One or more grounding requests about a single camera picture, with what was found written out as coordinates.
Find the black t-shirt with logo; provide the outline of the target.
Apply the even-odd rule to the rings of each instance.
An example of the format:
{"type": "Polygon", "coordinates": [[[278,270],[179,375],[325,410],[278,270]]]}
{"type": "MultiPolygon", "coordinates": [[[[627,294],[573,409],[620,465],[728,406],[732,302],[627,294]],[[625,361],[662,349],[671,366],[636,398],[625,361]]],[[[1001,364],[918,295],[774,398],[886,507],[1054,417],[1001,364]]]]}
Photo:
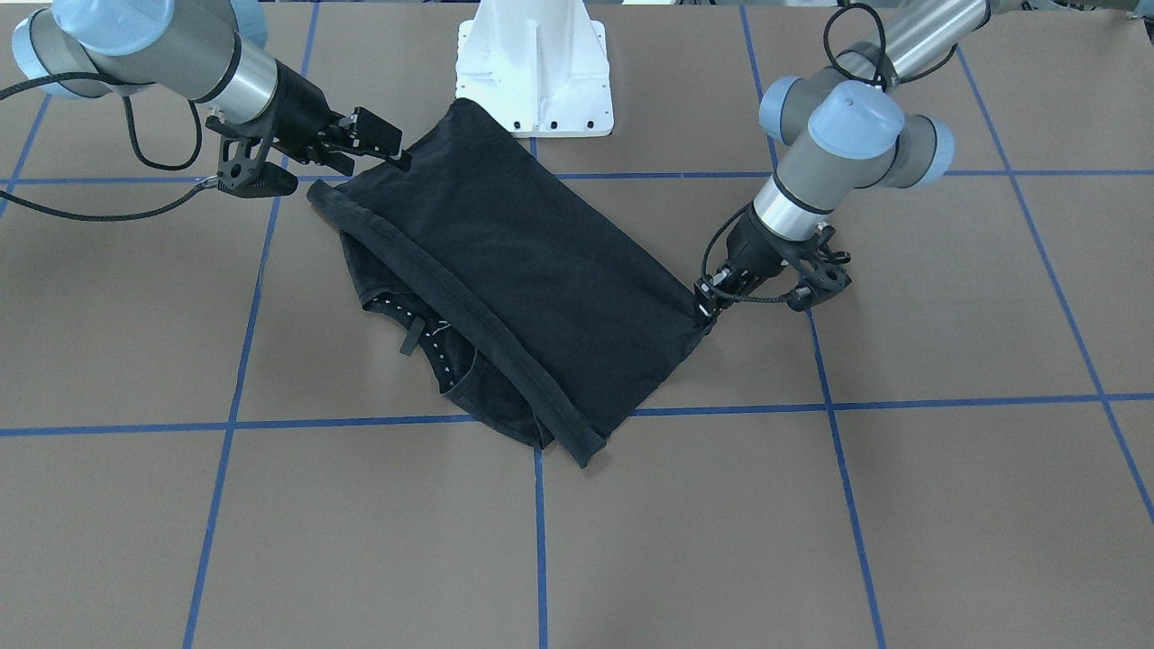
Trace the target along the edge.
{"type": "Polygon", "coordinates": [[[445,400],[589,461],[710,331],[695,296],[470,99],[314,209],[364,311],[407,329],[445,400]]]}

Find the white pedestal column base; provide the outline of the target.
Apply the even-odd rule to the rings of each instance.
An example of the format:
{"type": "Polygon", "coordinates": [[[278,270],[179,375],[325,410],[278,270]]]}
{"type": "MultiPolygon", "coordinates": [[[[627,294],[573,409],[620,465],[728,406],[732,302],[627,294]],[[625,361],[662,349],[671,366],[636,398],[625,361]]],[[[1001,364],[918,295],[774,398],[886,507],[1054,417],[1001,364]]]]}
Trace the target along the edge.
{"type": "Polygon", "coordinates": [[[456,97],[515,137],[614,130],[609,45],[582,1],[481,1],[457,33],[456,97]]]}

